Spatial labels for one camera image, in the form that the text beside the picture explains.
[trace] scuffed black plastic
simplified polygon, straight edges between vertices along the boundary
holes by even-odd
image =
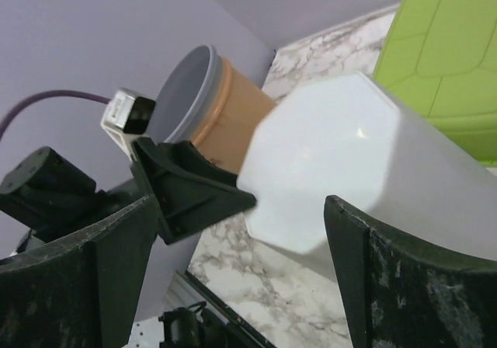
[[[423,241],[338,197],[326,199],[325,225],[355,348],[497,346],[496,262]]]

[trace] marble surface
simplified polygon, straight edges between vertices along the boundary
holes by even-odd
[[[370,74],[393,17],[372,16],[280,49],[263,90],[279,102],[307,80]],[[352,346],[338,285],[252,240],[241,214],[202,234],[189,271],[278,348]]]

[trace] white connector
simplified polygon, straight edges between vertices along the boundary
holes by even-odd
[[[145,131],[154,107],[151,99],[129,89],[119,89],[103,113],[100,126],[130,160],[133,159],[131,143],[147,137]]]

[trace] green chair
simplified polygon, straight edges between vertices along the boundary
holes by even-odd
[[[374,79],[484,165],[497,164],[497,0],[403,0]]]

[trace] black plastic mount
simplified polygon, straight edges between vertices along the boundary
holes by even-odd
[[[103,218],[92,214],[105,199],[93,179],[49,147],[25,158],[0,185],[0,210],[44,242]]]
[[[121,348],[130,337],[158,207],[143,197],[0,261],[1,347]]]
[[[497,346],[497,262],[423,241],[338,197],[326,199],[325,225],[355,348]]]
[[[255,206],[253,195],[237,189],[237,175],[209,163],[188,141],[156,145],[141,137],[132,148],[134,180],[157,200],[166,244]]]

